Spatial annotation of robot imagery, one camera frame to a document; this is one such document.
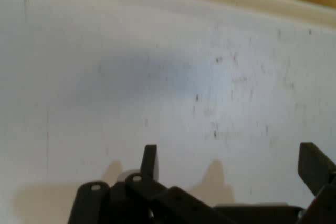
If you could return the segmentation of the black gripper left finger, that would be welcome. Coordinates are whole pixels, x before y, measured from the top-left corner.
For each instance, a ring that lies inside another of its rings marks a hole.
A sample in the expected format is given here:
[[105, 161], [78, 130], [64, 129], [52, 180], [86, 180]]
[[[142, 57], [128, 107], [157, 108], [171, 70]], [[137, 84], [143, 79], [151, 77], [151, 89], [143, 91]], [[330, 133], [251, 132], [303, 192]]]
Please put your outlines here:
[[138, 172], [109, 186], [81, 185], [73, 204], [74, 223], [209, 223], [210, 207], [178, 188], [158, 181], [156, 145], [147, 145]]

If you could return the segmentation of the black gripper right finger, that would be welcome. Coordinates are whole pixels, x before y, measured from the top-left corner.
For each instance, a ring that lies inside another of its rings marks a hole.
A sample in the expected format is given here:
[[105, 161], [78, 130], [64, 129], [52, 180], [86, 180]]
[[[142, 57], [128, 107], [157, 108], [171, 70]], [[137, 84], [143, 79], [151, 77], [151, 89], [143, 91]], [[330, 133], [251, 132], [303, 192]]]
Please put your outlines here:
[[314, 143], [300, 144], [298, 174], [314, 195], [298, 223], [335, 223], [335, 163]]

